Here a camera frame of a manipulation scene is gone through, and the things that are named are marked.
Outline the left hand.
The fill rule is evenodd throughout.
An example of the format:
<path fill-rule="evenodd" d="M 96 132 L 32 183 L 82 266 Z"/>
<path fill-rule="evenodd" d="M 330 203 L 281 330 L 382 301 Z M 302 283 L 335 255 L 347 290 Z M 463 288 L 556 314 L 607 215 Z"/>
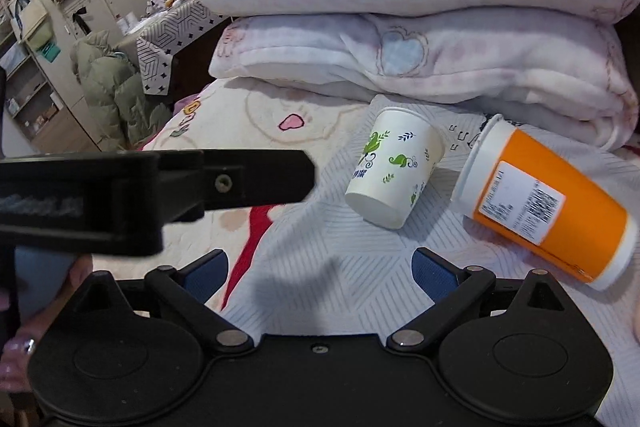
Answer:
<path fill-rule="evenodd" d="M 21 325 L 1 343 L 1 391 L 31 392 L 27 366 L 55 317 L 93 270 L 91 255 L 76 256 L 17 247 Z"/>

